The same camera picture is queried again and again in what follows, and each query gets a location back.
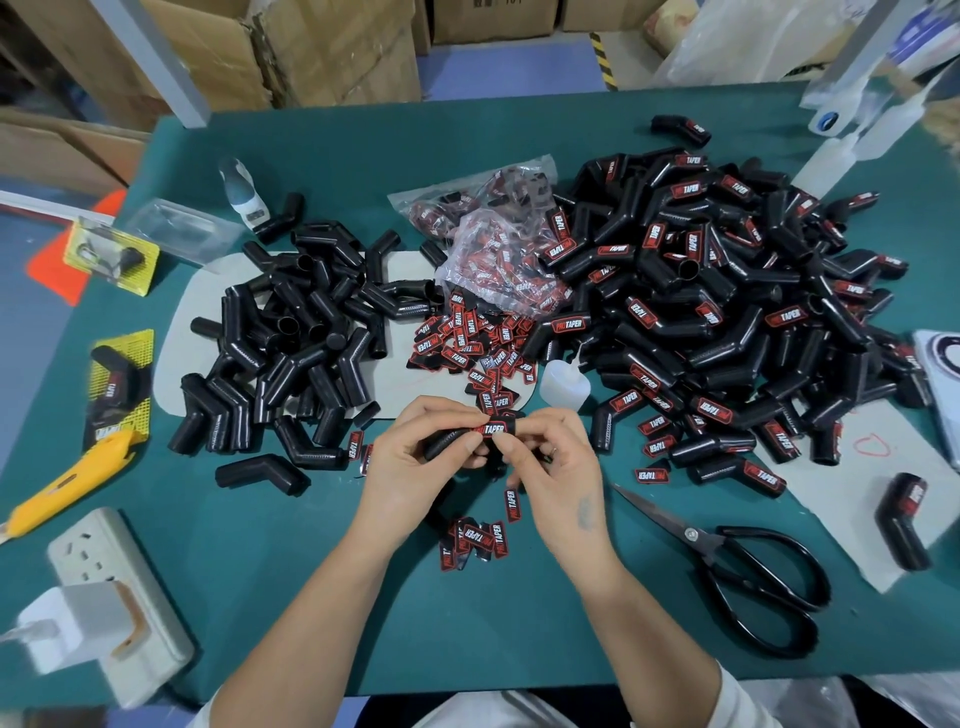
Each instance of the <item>finger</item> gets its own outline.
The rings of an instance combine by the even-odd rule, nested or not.
[[[552,417],[525,417],[516,421],[516,429],[523,434],[539,435],[546,441],[544,444],[552,446],[560,456],[570,456],[582,451],[584,447],[589,447],[588,443],[577,437],[563,422]],[[553,455],[553,452],[548,450],[544,454]]]
[[[469,412],[454,412],[451,410],[424,412],[410,422],[391,430],[385,436],[390,439],[390,442],[400,445],[408,452],[413,452],[421,440],[425,440],[435,432],[442,429],[457,429],[458,427],[479,427],[489,418],[489,415],[485,415],[479,409]],[[479,447],[481,442],[483,442],[482,437],[474,446]]]
[[[458,401],[448,400],[446,397],[430,397],[429,395],[420,395],[410,402],[403,411],[397,416],[394,426],[403,425],[413,420],[415,417],[426,412],[479,412],[476,407],[463,404]]]
[[[577,436],[578,440],[585,445],[589,445],[590,440],[587,436],[587,429],[584,427],[584,421],[581,420],[580,415],[578,415],[572,409],[563,409],[561,407],[545,407],[543,409],[538,409],[536,412],[533,412],[529,418],[525,419],[531,418],[550,418],[557,420],[566,425],[570,431]]]
[[[446,483],[467,462],[475,457],[473,451],[480,445],[483,435],[479,432],[468,432],[461,435],[450,447],[441,452],[429,463],[420,466],[423,477],[428,482]]]
[[[503,458],[514,466],[516,475],[526,485],[529,493],[536,497],[549,487],[550,476],[537,462],[533,453],[516,437],[506,432],[497,432],[493,435],[493,443],[503,453]]]

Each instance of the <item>yellow utility knife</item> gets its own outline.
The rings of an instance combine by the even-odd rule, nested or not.
[[[70,470],[13,509],[7,522],[0,523],[0,544],[29,533],[106,483],[133,460],[130,448],[146,439],[132,429],[110,433],[84,453]]]

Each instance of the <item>tattoo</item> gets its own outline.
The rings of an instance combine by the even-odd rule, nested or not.
[[[586,496],[580,498],[580,503],[577,505],[577,525],[585,531],[593,528],[593,504]]]

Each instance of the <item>hand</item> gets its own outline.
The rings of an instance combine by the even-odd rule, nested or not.
[[[507,484],[526,486],[543,542],[583,593],[609,573],[606,567],[619,566],[607,530],[600,463],[587,431],[576,412],[541,409],[517,420],[516,434],[493,435],[514,467]],[[551,462],[542,464],[531,450]]]
[[[373,441],[363,495],[350,531],[367,543],[382,544],[389,555],[418,526],[434,498],[461,468],[482,468],[489,450],[479,432],[458,438],[426,463],[421,442],[442,429],[478,427],[490,417],[443,397],[417,397],[390,428]]]

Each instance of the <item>forearm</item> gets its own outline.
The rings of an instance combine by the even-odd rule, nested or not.
[[[639,728],[704,728],[720,668],[612,556],[581,588],[584,608]]]
[[[217,693],[212,728],[331,725],[389,558],[348,533]]]

